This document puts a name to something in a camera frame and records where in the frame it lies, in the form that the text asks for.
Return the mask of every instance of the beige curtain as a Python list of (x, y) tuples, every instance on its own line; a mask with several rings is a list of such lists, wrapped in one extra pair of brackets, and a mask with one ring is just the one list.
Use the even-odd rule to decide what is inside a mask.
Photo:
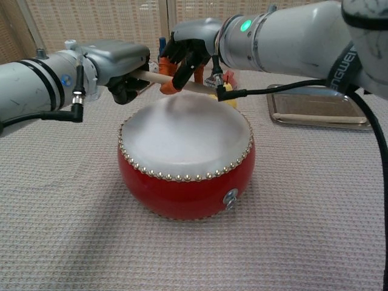
[(148, 46), (158, 55), (161, 21), (157, 0), (28, 0), (48, 52), (66, 39), (122, 39)]
[(0, 64), (35, 54), (35, 43), (18, 3), (0, 0)]
[(225, 20), (235, 14), (264, 13), (270, 4), (282, 9), (317, 2), (321, 0), (176, 0), (176, 21), (206, 17)]
[[(311, 2), (319, 0), (26, 1), (48, 53), (62, 50), (66, 39), (84, 42), (107, 38), (144, 44), (150, 48), (154, 60), (158, 55), (158, 38), (168, 31), (167, 6), (170, 19), (181, 22), (262, 13), (271, 3), (287, 8)], [(0, 63), (35, 54), (32, 36), (16, 0), (0, 0), (0, 53)]]

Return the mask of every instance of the drum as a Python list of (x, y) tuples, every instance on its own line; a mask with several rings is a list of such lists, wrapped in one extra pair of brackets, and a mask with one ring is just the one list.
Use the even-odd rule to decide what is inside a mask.
[(132, 195), (173, 219), (231, 209), (255, 165), (248, 120), (205, 95), (159, 99), (126, 120), (118, 138), (119, 168)]

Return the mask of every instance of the gray textured tablecloth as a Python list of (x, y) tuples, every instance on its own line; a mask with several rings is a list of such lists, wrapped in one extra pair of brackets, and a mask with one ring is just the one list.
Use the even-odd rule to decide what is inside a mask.
[[(247, 73), (242, 87), (300, 78)], [(383, 182), (372, 132), (290, 127), (265, 97), (238, 101), (256, 167), (235, 210), (161, 218), (125, 187), (117, 129), (162, 95), (108, 91), (85, 122), (38, 121), (0, 139), (0, 289), (381, 290)], [(388, 101), (367, 97), (388, 131)]]

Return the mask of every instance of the wooden drumstick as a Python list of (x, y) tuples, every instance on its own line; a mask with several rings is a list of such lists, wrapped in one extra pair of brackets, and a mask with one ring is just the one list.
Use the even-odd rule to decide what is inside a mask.
[[(150, 81), (158, 84), (164, 84), (172, 80), (171, 76), (166, 76), (166, 75), (148, 72), (148, 71), (142, 71), (142, 70), (135, 70), (131, 72), (129, 75), (138, 79), (142, 79), (145, 81)], [(188, 81), (187, 84), (183, 87), (183, 89), (196, 92), (196, 93), (203, 93), (203, 94), (216, 93), (216, 90), (214, 88), (210, 88), (199, 83), (194, 83), (192, 81)]]
[(282, 114), (274, 113), (275, 119), (283, 119), (289, 121), (311, 121), (311, 122), (326, 122), (326, 123), (366, 123), (366, 117), (353, 116), (320, 116), (320, 115), (303, 115), (303, 114)]

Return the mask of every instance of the drumhead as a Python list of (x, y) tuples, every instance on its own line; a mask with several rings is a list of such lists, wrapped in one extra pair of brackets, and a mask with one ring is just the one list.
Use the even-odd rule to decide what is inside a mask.
[(119, 142), (129, 163), (148, 175), (198, 181), (236, 167), (253, 134), (227, 104), (206, 95), (174, 95), (135, 113), (122, 125)]

